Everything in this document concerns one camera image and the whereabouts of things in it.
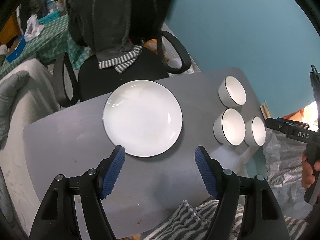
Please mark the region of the person's right hand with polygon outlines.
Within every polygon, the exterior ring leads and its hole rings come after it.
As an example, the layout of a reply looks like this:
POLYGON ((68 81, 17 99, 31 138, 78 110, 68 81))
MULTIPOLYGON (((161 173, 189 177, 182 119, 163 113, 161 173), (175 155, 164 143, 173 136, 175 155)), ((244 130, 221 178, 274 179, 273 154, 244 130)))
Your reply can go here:
POLYGON ((307 161, 306 153, 303 152, 302 155, 302 187, 305 189, 308 189, 314 182, 315 182, 315 176, 313 175, 314 171, 319 171, 320 169, 320 162, 317 161, 312 166, 307 161))

